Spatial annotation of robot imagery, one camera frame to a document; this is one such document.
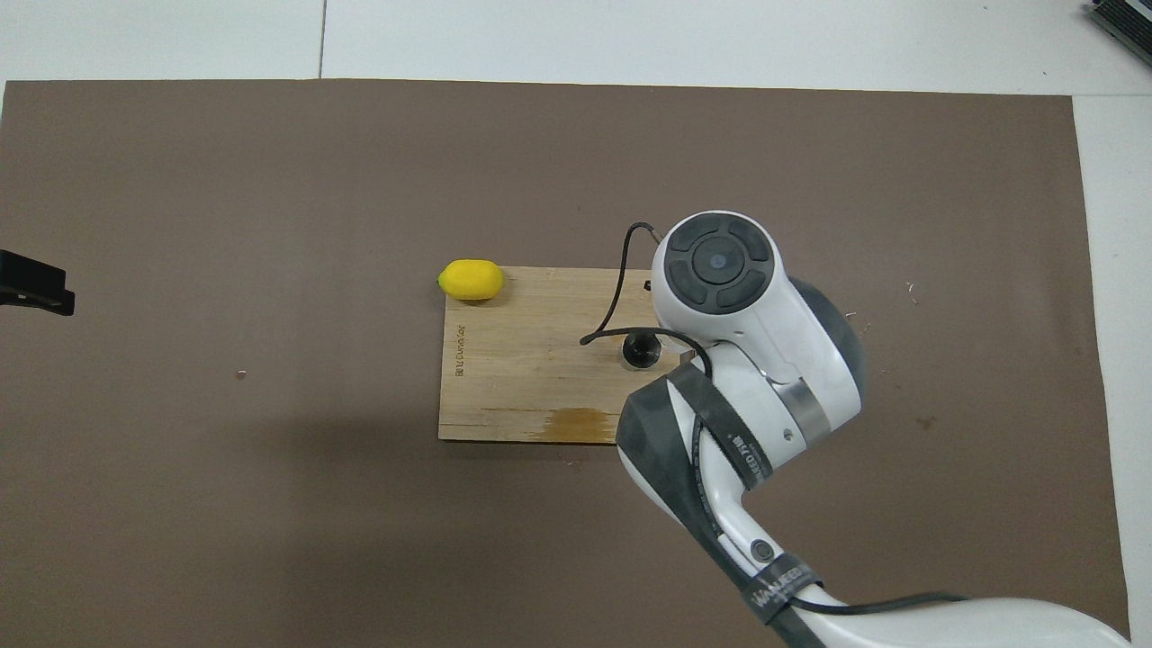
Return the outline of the steel double jigger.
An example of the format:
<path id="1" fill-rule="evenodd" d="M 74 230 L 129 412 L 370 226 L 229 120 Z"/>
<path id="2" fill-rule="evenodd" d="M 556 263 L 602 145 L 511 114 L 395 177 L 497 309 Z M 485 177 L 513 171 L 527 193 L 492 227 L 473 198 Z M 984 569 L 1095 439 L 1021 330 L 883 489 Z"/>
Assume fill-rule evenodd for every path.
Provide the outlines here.
<path id="1" fill-rule="evenodd" d="M 626 333 L 621 344 L 621 356 L 626 366 L 638 372 L 654 368 L 662 357 L 662 342 L 658 336 L 634 329 Z"/>

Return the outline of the brown table mat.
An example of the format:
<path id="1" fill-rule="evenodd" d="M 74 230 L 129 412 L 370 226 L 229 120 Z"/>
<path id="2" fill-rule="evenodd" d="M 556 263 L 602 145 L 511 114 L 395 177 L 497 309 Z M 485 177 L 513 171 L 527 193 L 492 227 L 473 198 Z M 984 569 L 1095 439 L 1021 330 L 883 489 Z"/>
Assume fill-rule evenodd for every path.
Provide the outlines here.
<path id="1" fill-rule="evenodd" d="M 770 645 L 609 446 L 437 438 L 460 257 L 755 217 L 851 312 L 859 419 L 749 496 L 852 603 L 1129 628 L 1073 103 L 369 80 L 12 83 L 0 648 Z"/>

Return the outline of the yellow lemon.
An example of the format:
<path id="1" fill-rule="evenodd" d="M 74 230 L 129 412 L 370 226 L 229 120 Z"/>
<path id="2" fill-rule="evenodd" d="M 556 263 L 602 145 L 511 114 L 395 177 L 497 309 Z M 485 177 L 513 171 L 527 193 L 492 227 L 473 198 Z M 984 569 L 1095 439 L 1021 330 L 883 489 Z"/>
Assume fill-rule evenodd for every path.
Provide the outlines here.
<path id="1" fill-rule="evenodd" d="M 486 301 L 500 294 L 505 272 L 492 261 L 461 258 L 452 261 L 437 276 L 437 287 L 458 301 Z"/>

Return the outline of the wooden cutting board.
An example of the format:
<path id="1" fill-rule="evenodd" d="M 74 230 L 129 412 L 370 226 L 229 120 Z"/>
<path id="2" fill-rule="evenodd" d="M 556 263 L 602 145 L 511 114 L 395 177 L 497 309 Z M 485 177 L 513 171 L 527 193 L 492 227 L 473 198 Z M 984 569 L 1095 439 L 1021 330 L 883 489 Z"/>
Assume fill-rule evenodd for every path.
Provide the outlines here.
<path id="1" fill-rule="evenodd" d="M 437 434 L 444 440 L 611 446 L 626 398 L 680 354 L 630 366 L 621 337 L 579 339 L 602 321 L 617 271 L 508 266 L 492 300 L 445 300 Z"/>

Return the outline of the grey ribbed device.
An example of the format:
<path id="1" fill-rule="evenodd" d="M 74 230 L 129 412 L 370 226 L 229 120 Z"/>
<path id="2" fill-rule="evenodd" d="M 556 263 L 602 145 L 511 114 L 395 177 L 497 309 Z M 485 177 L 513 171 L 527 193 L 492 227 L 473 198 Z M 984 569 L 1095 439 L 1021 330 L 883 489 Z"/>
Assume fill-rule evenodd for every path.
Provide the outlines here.
<path id="1" fill-rule="evenodd" d="M 1152 0 L 1090 0 L 1089 17 L 1152 67 Z"/>

